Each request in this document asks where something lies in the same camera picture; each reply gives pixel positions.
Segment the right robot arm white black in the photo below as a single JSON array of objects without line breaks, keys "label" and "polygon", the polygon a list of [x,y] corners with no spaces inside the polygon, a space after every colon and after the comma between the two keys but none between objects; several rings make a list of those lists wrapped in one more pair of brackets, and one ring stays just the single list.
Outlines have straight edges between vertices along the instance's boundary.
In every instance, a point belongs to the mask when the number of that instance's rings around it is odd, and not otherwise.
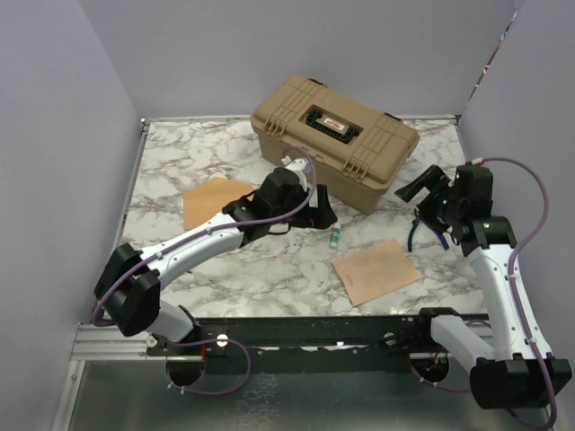
[{"label": "right robot arm white black", "polygon": [[427,196],[415,215],[437,233],[449,233],[462,249],[482,287],[491,341],[476,335],[454,311],[426,312],[412,330],[414,344],[448,353],[469,375],[471,393],[483,409],[551,406],[572,377],[557,358],[531,309],[518,265],[519,245],[510,221],[492,211],[493,175],[480,163],[466,163],[453,179],[437,165],[395,194],[404,202]]}]

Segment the brown paper envelope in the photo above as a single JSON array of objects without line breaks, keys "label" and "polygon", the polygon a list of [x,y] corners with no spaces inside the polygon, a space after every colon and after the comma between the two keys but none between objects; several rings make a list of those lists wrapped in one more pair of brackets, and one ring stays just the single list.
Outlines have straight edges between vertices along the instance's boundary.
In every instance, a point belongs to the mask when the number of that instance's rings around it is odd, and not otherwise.
[{"label": "brown paper envelope", "polygon": [[183,228],[185,231],[206,223],[229,202],[254,190],[251,183],[213,178],[183,194]]}]

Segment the black mounting base rail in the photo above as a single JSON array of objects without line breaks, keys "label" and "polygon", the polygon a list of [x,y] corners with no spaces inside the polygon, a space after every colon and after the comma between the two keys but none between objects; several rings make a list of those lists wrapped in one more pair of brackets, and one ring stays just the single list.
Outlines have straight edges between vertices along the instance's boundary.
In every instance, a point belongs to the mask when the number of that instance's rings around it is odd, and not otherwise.
[{"label": "black mounting base rail", "polygon": [[417,370],[441,380],[455,360],[432,341],[426,316],[206,318],[206,347],[165,341],[147,349],[177,371],[209,374],[315,374]]}]

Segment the tan plastic tool case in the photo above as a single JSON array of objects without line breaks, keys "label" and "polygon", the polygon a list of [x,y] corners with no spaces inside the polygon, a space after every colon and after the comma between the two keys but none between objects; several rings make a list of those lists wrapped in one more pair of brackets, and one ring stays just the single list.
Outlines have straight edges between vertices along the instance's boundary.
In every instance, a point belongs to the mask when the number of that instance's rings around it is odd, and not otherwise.
[{"label": "tan plastic tool case", "polygon": [[364,215],[374,212],[420,141],[402,119],[301,75],[290,76],[264,101],[251,125],[265,160],[279,164],[288,147],[305,149],[318,182]]}]

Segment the green white glue stick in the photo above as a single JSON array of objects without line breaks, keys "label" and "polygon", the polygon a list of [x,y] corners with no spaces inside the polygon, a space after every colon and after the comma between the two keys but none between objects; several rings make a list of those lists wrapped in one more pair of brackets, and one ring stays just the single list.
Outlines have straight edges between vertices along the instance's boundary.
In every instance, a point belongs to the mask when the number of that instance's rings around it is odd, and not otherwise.
[{"label": "green white glue stick", "polygon": [[332,226],[332,231],[331,231],[331,235],[330,235],[329,247],[331,249],[334,249],[334,250],[338,249],[340,237],[341,237],[341,223],[336,222]]}]

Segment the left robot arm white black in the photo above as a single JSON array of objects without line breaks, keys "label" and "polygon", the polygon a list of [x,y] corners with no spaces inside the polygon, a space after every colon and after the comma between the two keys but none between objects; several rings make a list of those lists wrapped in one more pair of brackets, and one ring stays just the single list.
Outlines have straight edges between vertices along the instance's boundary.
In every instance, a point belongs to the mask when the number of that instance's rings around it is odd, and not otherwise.
[{"label": "left robot arm white black", "polygon": [[276,168],[259,188],[195,229],[141,250],[118,246],[94,288],[93,324],[115,326],[125,337],[147,331],[189,354],[199,341],[198,324],[184,307],[162,301],[164,288],[199,264],[270,234],[276,224],[324,230],[336,220],[326,185],[307,187],[299,173]]}]

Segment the aluminium frame rail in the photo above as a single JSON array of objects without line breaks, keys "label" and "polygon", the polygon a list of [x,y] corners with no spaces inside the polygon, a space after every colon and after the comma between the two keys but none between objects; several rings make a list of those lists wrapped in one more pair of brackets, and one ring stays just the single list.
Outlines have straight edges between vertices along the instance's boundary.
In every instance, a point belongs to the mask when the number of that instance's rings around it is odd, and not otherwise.
[{"label": "aluminium frame rail", "polygon": [[115,327],[80,324],[70,355],[75,361],[131,361],[146,357],[147,335],[124,337]]}]

